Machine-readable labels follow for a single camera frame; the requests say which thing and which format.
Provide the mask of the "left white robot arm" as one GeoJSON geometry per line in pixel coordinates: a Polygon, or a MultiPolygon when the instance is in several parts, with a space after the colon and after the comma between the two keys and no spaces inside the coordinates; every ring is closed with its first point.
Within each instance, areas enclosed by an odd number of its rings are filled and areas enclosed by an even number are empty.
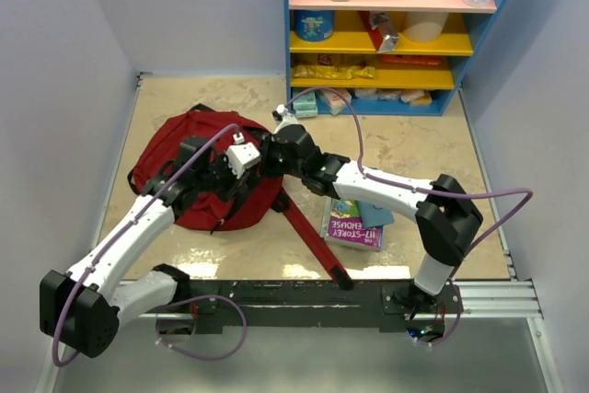
{"type": "Polygon", "coordinates": [[[101,355],[119,328],[155,308],[180,312],[202,300],[185,272],[160,264],[127,285],[121,280],[142,253],[201,195],[232,196],[260,162],[258,148],[236,136],[215,155],[214,142],[191,138],[180,146],[172,174],[151,179],[117,226],[66,272],[48,272],[40,282],[40,330],[52,337],[52,358],[67,362],[60,346],[89,358],[101,355]]]}

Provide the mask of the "blue snap wallet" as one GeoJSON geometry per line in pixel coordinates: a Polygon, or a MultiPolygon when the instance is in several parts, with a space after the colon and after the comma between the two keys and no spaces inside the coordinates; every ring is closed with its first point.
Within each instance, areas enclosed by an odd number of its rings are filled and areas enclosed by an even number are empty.
{"type": "Polygon", "coordinates": [[[382,207],[369,202],[357,202],[365,228],[381,227],[392,225],[395,222],[393,214],[382,207]]]}

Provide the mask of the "purple storey treehouse book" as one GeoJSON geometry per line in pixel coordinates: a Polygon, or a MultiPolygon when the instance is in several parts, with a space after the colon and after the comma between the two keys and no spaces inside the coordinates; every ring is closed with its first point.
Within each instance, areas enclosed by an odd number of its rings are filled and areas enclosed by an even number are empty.
{"type": "Polygon", "coordinates": [[[327,198],[320,236],[328,243],[378,252],[383,243],[382,226],[365,227],[356,201],[327,198]]]}

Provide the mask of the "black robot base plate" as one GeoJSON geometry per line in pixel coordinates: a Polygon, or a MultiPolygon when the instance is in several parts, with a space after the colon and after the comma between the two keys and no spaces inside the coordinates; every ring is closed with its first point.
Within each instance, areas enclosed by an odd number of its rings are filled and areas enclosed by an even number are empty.
{"type": "Polygon", "coordinates": [[[454,287],[427,298],[413,294],[408,280],[356,280],[350,291],[328,280],[192,280],[175,299],[199,295],[205,297],[196,302],[199,333],[242,324],[236,310],[213,295],[236,303],[251,328],[360,328],[429,337],[424,329],[435,319],[463,311],[454,287]]]}

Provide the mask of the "red student backpack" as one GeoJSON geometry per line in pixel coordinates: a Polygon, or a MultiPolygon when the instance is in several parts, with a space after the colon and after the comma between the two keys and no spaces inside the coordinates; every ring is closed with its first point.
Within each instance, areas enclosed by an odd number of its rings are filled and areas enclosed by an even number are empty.
{"type": "MultiPolygon", "coordinates": [[[[155,194],[199,148],[231,123],[259,151],[261,138],[271,134],[261,124],[236,112],[215,111],[198,104],[166,120],[156,131],[127,175],[133,193],[155,194]]],[[[230,202],[222,202],[202,190],[207,168],[216,157],[226,158],[225,151],[233,141],[231,133],[222,135],[164,192],[163,199],[173,208],[176,224],[213,234],[252,227],[269,211],[282,213],[332,280],[343,290],[352,289],[352,278],[284,189],[285,175],[264,178],[260,166],[256,166],[246,172],[248,191],[230,202]]]]}

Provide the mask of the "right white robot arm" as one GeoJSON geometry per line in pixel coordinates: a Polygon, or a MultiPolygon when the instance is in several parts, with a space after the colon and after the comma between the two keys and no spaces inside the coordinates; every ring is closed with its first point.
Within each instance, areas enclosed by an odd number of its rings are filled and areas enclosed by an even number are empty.
{"type": "Polygon", "coordinates": [[[412,281],[394,294],[395,302],[413,314],[432,312],[442,303],[445,284],[483,221],[455,178],[406,179],[361,168],[346,156],[322,152],[301,124],[264,135],[260,151],[264,177],[289,175],[318,196],[372,203],[414,222],[425,255],[412,281]]]}

